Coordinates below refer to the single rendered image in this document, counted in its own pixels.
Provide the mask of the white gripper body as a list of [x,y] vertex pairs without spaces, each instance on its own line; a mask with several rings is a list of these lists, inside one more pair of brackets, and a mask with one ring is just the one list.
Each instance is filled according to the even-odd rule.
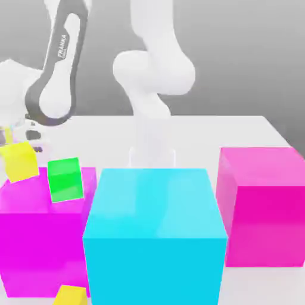
[[49,157],[49,143],[48,142],[29,142],[38,157]]

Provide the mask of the large cyan box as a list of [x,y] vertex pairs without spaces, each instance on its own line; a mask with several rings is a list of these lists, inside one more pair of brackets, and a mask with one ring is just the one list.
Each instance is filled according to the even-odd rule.
[[218,305],[227,234],[205,169],[104,169],[83,245],[92,305]]

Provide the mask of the large pink box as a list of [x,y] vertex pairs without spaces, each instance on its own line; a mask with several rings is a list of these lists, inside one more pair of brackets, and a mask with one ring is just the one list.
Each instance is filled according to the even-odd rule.
[[216,200],[227,267],[302,267],[305,159],[292,147],[223,147]]

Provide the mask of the large magenta box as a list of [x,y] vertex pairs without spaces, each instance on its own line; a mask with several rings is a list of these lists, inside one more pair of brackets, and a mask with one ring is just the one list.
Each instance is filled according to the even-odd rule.
[[84,197],[53,203],[47,170],[0,187],[0,277],[8,297],[55,297],[62,285],[88,288],[83,233],[97,188],[81,169]]

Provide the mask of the small yellow cube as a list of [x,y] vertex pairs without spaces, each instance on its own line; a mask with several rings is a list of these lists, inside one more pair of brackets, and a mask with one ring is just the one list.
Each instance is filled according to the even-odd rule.
[[4,160],[5,173],[11,183],[39,175],[36,153],[27,141],[0,147],[0,156]]
[[88,305],[86,288],[71,285],[60,286],[53,305]]

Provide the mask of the small green cube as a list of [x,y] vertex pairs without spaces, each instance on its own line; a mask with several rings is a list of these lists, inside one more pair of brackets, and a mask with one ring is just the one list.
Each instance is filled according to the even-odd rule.
[[83,198],[82,174],[77,157],[49,161],[47,175],[53,203]]

